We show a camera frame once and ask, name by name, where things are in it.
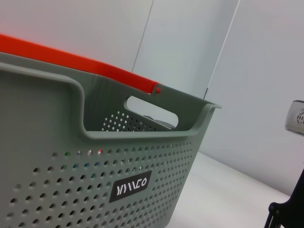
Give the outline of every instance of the gray basket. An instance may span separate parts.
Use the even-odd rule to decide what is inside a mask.
[[[0,53],[1,227],[165,227],[217,106],[157,87]],[[179,124],[128,110],[129,96]]]

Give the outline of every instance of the basket logo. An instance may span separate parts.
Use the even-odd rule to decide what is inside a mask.
[[[152,171],[115,181],[109,203],[131,196],[148,187]]]

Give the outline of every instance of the laundry basket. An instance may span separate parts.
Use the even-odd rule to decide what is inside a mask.
[[[178,125],[131,111],[130,96]],[[163,228],[218,106],[0,35],[0,107],[1,227]]]

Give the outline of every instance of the white floor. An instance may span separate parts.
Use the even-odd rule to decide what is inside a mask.
[[[198,153],[166,228],[263,228],[269,204],[288,199]]]

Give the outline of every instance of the white wall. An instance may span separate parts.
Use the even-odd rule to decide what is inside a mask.
[[[133,71],[203,97],[238,0],[154,0]]]
[[[206,97],[223,109],[202,152],[286,194],[304,167],[304,138],[284,130],[304,99],[303,28],[301,0],[242,0]]]
[[[152,0],[0,0],[0,33],[131,71]]]

